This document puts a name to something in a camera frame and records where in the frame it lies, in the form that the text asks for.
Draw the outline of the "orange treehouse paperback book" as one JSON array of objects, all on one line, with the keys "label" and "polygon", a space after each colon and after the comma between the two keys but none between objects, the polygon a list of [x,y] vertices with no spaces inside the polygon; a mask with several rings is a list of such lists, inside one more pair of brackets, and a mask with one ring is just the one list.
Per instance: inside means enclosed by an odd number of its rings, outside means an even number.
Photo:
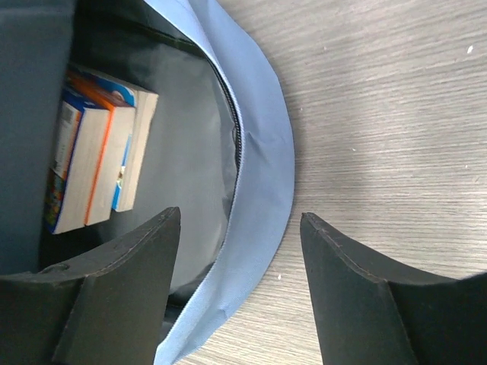
[{"label": "orange treehouse paperback book", "polygon": [[90,226],[110,218],[126,143],[135,121],[135,108],[75,71],[68,72],[68,79],[77,91],[108,111],[84,218],[84,224]]}]

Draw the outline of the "light blue fabric backpack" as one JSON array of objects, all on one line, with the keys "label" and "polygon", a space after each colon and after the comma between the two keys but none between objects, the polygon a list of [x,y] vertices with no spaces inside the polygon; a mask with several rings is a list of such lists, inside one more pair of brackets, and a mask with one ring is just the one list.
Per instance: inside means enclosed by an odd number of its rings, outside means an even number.
[{"label": "light blue fabric backpack", "polygon": [[[75,71],[158,94],[132,210],[86,226],[108,111]],[[75,144],[78,226],[43,215],[62,91],[84,98]],[[200,348],[272,261],[294,198],[294,141],[281,85],[217,1],[1,3],[1,278],[38,273],[123,236],[168,208],[180,240],[151,364]]]}]

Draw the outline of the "bright blue paperback book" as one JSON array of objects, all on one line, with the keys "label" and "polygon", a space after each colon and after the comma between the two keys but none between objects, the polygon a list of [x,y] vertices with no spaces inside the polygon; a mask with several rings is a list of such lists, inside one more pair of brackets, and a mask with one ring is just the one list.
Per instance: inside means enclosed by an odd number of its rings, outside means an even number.
[{"label": "bright blue paperback book", "polygon": [[158,94],[120,79],[115,78],[114,82],[119,85],[117,91],[123,99],[135,107],[132,134],[127,141],[113,198],[113,210],[123,212],[134,207],[151,121],[158,104]]}]

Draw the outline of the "dark blue cartoon book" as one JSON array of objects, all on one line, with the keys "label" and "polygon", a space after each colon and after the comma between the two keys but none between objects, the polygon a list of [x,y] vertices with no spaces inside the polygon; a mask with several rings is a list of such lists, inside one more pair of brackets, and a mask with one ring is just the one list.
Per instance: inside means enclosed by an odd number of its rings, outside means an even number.
[{"label": "dark blue cartoon book", "polygon": [[50,233],[59,234],[78,226],[80,211],[75,192],[75,144],[84,115],[84,98],[70,87],[62,91],[56,122],[53,159],[50,165],[43,219]]}]

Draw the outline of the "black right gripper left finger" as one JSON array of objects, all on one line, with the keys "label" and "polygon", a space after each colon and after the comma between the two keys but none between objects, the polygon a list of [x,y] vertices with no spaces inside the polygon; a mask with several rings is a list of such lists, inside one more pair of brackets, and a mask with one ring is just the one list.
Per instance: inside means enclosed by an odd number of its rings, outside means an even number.
[{"label": "black right gripper left finger", "polygon": [[1,278],[3,364],[151,364],[180,210],[38,273]]}]

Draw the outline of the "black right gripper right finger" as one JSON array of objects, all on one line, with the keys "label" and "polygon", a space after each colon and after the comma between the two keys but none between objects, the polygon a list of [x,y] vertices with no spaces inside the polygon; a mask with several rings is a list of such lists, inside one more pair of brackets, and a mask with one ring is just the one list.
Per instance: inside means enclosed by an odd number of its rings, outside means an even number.
[{"label": "black right gripper right finger", "polygon": [[313,213],[301,246],[325,364],[484,364],[486,276],[398,262]]}]

